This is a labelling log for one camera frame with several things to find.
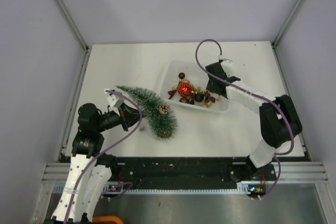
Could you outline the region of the large brown matte bauble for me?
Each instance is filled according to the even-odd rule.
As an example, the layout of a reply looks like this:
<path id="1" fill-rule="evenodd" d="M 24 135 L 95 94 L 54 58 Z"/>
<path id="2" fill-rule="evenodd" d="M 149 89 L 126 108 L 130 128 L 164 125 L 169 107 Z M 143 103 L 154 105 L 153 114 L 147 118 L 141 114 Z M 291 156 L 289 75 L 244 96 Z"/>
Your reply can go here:
<path id="1" fill-rule="evenodd" d="M 195 96 L 194 96 L 194 100 L 196 102 L 202 102 L 204 100 L 204 95 L 202 93 L 197 93 Z"/>

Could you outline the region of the white plastic basket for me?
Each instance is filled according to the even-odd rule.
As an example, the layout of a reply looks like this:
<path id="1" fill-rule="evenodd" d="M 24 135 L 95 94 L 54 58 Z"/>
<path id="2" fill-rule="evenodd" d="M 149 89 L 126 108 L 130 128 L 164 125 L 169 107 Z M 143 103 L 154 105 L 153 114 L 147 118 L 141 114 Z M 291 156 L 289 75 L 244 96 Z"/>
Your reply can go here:
<path id="1" fill-rule="evenodd" d="M 182 103 L 180 102 L 181 96 L 178 93 L 176 93 L 173 97 L 170 97 L 168 92 L 177 88 L 180 81 L 178 75 L 181 72 L 185 74 L 185 79 L 190 82 L 190 85 L 195 91 L 204 92 L 206 90 L 208 77 L 197 65 L 197 63 L 182 60 L 171 60 L 162 72 L 155 89 L 155 91 L 166 103 L 169 105 L 181 106 L 199 111 L 209 111 L 213 113 L 224 113 L 229 109 L 229 100 L 214 93 L 210 93 L 210 95 L 215 98 L 215 102 L 213 103 L 210 101 L 208 104 L 205 104 L 204 101 L 195 101 L 194 104 Z"/>

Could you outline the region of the red glitter bauble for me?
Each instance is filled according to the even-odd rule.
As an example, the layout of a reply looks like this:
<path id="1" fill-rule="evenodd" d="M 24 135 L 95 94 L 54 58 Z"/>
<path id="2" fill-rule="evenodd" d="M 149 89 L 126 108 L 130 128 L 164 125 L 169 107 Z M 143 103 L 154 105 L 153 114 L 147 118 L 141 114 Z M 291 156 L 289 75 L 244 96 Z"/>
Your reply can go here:
<path id="1" fill-rule="evenodd" d="M 192 91 L 193 91 L 192 85 L 190 85 L 187 82 L 181 82 L 177 86 L 177 92 L 182 97 L 189 97 L 191 95 Z"/>

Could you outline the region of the brown pine cone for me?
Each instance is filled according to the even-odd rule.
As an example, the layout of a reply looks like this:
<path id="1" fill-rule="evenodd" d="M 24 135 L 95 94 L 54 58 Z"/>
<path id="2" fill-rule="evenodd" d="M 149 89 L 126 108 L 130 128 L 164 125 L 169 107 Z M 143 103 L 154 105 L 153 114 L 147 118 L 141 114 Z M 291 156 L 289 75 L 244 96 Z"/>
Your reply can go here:
<path id="1" fill-rule="evenodd" d="M 160 108 L 159 108 L 159 112 L 160 112 L 161 114 L 168 114 L 169 111 L 170 111 L 170 106 L 167 105 L 167 104 L 163 104 L 163 105 L 161 105 Z"/>

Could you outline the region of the small green christmas tree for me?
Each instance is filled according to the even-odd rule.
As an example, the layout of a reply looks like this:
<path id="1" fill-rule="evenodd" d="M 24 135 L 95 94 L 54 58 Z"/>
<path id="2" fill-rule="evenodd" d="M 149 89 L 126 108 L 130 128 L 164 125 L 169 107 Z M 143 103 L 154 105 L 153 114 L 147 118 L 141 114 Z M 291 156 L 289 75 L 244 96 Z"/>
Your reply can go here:
<path id="1" fill-rule="evenodd" d="M 172 138 L 177 130 L 177 118 L 173 109 L 168 114 L 161 114 L 159 108 L 166 104 L 154 91 L 142 87 L 117 86 L 144 112 L 151 132 L 159 139 Z"/>

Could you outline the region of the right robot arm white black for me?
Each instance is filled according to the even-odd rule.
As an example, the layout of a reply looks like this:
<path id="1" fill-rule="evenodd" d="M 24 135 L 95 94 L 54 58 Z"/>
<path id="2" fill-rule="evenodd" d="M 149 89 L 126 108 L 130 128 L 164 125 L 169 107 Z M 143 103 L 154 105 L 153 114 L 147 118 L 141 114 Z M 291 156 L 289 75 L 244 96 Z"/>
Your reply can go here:
<path id="1" fill-rule="evenodd" d="M 290 96 L 266 96 L 257 89 L 249 87 L 236 76 L 228 76 L 222 62 L 205 67 L 209 81 L 207 89 L 228 100 L 235 101 L 259 115 L 262 139 L 251 154 L 245 174 L 252 180 L 264 174 L 264 166 L 274 156 L 292 152 L 295 136 L 302 132 L 302 124 Z"/>

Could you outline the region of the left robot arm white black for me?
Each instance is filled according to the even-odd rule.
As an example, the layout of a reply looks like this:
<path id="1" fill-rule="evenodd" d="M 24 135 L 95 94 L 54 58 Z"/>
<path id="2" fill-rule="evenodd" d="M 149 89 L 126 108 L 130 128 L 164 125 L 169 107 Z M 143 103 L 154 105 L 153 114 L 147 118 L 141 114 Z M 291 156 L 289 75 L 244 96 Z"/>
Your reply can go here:
<path id="1" fill-rule="evenodd" d="M 72 143 L 69 173 L 57 207 L 44 223 L 92 223 L 93 213 L 108 180 L 119 174 L 116 157 L 103 151 L 103 132 L 116 126 L 137 129 L 141 109 L 114 98 L 103 113 L 93 103 L 78 109 L 78 132 Z"/>

